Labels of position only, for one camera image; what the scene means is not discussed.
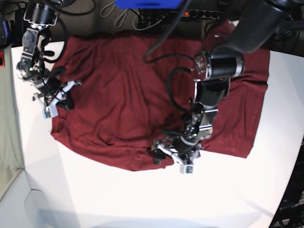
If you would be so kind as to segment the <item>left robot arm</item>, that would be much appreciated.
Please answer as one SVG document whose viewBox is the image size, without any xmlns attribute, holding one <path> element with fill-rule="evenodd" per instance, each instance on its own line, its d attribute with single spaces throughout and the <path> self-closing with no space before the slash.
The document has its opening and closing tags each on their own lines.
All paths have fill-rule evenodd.
<svg viewBox="0 0 304 228">
<path fill-rule="evenodd" d="M 189 109 L 176 103 L 171 81 L 177 73 L 191 70 L 180 66 L 169 73 L 166 91 L 171 104 L 183 113 L 183 130 L 166 130 L 165 139 L 153 142 L 154 164 L 170 157 L 180 164 L 183 173 L 193 172 L 193 162 L 200 155 L 200 143 L 212 134 L 219 102 L 228 95 L 231 79 L 240 76 L 245 69 L 243 55 L 261 47 L 279 24 L 301 5 L 301 0 L 251 1 L 227 39 L 212 50 L 203 50 L 194 56 L 194 70 L 202 79 L 194 80 L 194 98 L 190 100 Z"/>
</svg>

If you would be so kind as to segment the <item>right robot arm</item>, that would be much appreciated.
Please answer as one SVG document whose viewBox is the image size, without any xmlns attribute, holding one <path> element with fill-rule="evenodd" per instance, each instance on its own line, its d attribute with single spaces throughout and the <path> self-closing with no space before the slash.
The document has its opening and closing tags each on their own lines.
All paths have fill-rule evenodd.
<svg viewBox="0 0 304 228">
<path fill-rule="evenodd" d="M 59 66 L 49 71 L 45 67 L 46 63 L 55 63 L 63 56 L 61 53 L 56 59 L 51 60 L 50 57 L 55 53 L 45 50 L 52 38 L 50 27 L 59 23 L 64 32 L 64 45 L 68 40 L 67 28 L 60 19 L 59 13 L 52 8 L 62 9 L 71 4 L 71 0 L 52 0 L 50 5 L 46 5 L 40 0 L 31 0 L 23 16 L 29 26 L 22 37 L 23 51 L 17 64 L 17 70 L 22 80 L 30 82 L 38 90 L 32 99 L 43 98 L 44 108 L 54 105 L 65 110 L 74 109 L 74 102 L 67 87 L 68 83 L 60 80 L 60 75 L 66 69 Z"/>
</svg>

